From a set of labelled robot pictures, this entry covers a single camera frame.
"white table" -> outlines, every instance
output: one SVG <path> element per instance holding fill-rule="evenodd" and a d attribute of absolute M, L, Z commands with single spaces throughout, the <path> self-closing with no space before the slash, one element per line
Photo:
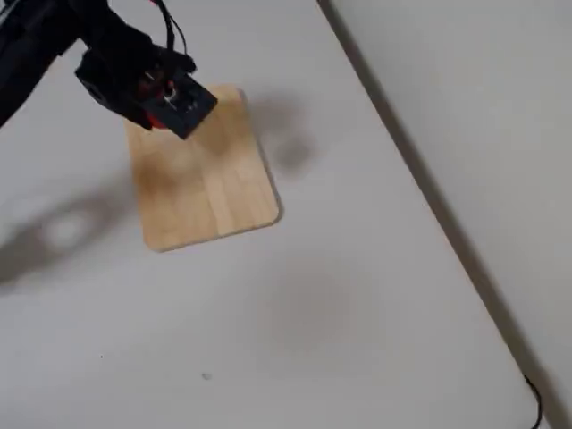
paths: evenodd
<path fill-rule="evenodd" d="M 164 40 L 149 2 L 114 3 Z M 284 217 L 147 250 L 122 121 L 75 46 L 0 132 L 0 425 L 528 428 L 534 397 L 317 5 L 169 6 L 198 78 L 244 89 Z M 67 252 L 38 240 L 89 223 Z"/>

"wire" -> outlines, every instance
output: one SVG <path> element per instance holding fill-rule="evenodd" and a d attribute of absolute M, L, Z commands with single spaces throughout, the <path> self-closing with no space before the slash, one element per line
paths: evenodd
<path fill-rule="evenodd" d="M 179 24 L 177 23 L 177 21 L 173 18 L 172 15 L 171 16 L 171 21 L 174 24 L 174 26 L 177 28 L 177 31 L 179 31 L 179 34 L 181 35 L 181 41 L 182 41 L 182 46 L 185 50 L 185 55 L 189 55 L 189 52 L 187 51 L 187 39 L 185 38 L 185 33 L 182 32 L 181 27 L 179 27 Z"/>
<path fill-rule="evenodd" d="M 526 384 L 530 387 L 530 390 L 533 391 L 534 397 L 536 398 L 536 403 L 538 404 L 538 411 L 536 413 L 536 421 L 531 429 L 539 429 L 540 424 L 543 422 L 543 397 L 534 385 L 533 382 L 530 381 L 530 378 L 525 376 Z"/>
<path fill-rule="evenodd" d="M 167 49 L 172 52 L 175 46 L 175 33 L 172 31 L 172 21 L 173 21 L 172 16 L 169 13 L 167 6 L 165 6 L 163 0 L 151 0 L 151 1 L 157 5 L 159 10 L 163 14 L 164 24 L 167 27 Z"/>

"white wall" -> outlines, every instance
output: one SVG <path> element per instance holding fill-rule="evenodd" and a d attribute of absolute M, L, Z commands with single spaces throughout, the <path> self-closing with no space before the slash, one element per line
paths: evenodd
<path fill-rule="evenodd" d="M 572 2 L 332 2 L 572 414 Z"/>

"black robotic arm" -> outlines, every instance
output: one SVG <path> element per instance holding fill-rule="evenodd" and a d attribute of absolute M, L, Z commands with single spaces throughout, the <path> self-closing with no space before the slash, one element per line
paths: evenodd
<path fill-rule="evenodd" d="M 167 47 L 127 25 L 107 0 L 8 0 L 0 23 L 0 126 L 81 38 L 88 50 L 76 75 L 99 104 L 146 129 L 188 137 L 216 98 L 189 76 L 196 66 L 174 51 L 173 19 L 162 0 L 154 3 L 167 25 Z"/>

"wooden cutting board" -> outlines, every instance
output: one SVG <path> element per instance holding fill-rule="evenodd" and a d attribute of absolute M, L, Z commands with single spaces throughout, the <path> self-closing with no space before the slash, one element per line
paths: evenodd
<path fill-rule="evenodd" d="M 186 140 L 126 129 L 144 241 L 166 251 L 275 223 L 279 205 L 240 91 L 210 90 L 218 106 Z"/>

